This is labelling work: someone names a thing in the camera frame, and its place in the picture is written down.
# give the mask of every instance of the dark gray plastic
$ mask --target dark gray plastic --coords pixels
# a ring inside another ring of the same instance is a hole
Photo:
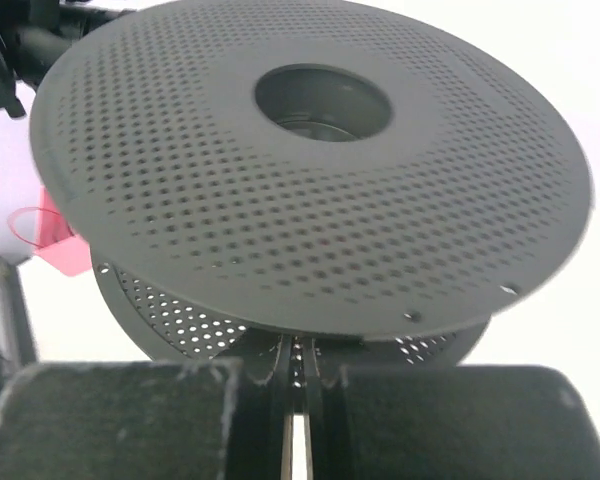
[[[319,65],[390,104],[348,142],[293,135],[263,77]],[[348,2],[174,2],[74,45],[31,142],[95,248],[177,298],[288,332],[456,331],[529,294],[589,215],[573,133],[523,79],[420,22]]]
[[[384,342],[338,341],[317,338],[311,351],[320,378],[336,381],[342,365],[404,367],[454,367],[478,343],[489,325],[482,318],[475,325],[431,337],[399,337]]]
[[[153,360],[206,360],[231,356],[249,343],[252,356],[277,356],[279,335],[257,331],[239,319],[181,301],[116,268],[92,252],[100,292],[123,330]],[[245,335],[250,330],[255,334]]]
[[[380,133],[391,105],[374,85],[322,65],[292,65],[266,74],[256,103],[272,122],[297,135],[351,142]]]

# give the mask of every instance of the gray perforated disc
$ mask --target gray perforated disc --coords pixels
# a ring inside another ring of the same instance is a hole
[[[96,251],[288,332],[468,326],[560,267],[591,194],[572,132],[524,80],[435,28],[340,1],[125,16],[51,69],[31,143]]]
[[[154,360],[207,359],[237,356],[258,378],[266,377],[278,356],[280,335],[248,327],[239,319],[218,316],[181,301],[116,268],[92,253],[100,292],[123,330]],[[313,339],[323,379],[335,378],[343,364],[392,363],[409,366],[454,366],[473,348],[489,318],[475,326],[430,337],[398,337],[387,341]],[[292,351],[293,386],[303,386],[302,338]]]

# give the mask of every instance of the small hole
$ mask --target small hole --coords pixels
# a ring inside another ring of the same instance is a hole
[[[420,323],[422,321],[422,315],[418,312],[407,312],[403,316],[411,323]]]
[[[500,285],[500,290],[502,290],[505,293],[508,293],[509,295],[520,295],[520,287],[518,287],[517,285],[514,285],[512,283],[508,283],[506,285]]]

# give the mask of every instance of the white background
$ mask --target white background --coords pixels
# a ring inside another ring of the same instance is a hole
[[[581,248],[547,285],[494,318],[467,363],[562,371],[581,392],[600,434],[600,0],[368,3],[431,23],[497,57],[538,88],[580,138],[596,183]],[[21,273],[42,359],[146,358],[117,326],[90,273],[68,279],[40,259],[22,265]]]

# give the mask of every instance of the pink object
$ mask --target pink object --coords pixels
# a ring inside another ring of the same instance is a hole
[[[69,277],[91,269],[89,245],[76,235],[58,212],[49,192],[42,189],[34,255]]]

